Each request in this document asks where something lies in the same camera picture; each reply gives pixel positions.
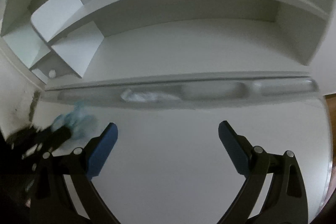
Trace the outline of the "teal white wrapper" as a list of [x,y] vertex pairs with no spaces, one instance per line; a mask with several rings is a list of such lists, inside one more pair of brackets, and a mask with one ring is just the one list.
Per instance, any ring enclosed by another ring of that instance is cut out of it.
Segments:
[[72,140],[85,139],[89,134],[95,132],[97,118],[89,115],[82,103],[77,103],[71,112],[55,118],[51,125],[51,131],[55,132],[62,127],[70,130]]

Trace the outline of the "small drawer with knob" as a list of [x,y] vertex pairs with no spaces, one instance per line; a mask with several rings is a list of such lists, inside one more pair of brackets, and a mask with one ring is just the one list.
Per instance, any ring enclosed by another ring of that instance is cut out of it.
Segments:
[[80,77],[59,55],[53,52],[40,58],[30,67],[30,71],[44,84],[65,75]]

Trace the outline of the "white crumpled tissue in tray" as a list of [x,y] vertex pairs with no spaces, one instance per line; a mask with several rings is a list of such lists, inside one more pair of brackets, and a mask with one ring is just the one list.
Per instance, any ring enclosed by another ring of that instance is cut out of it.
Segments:
[[165,92],[136,92],[126,89],[121,95],[125,102],[135,103],[162,103],[171,101],[180,101],[181,97]]

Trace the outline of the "white desk hutch shelf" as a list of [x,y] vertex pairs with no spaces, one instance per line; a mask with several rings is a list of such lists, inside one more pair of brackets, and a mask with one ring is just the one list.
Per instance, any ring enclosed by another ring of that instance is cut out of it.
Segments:
[[63,86],[196,73],[305,75],[335,0],[5,0],[1,37],[30,69],[53,52]]

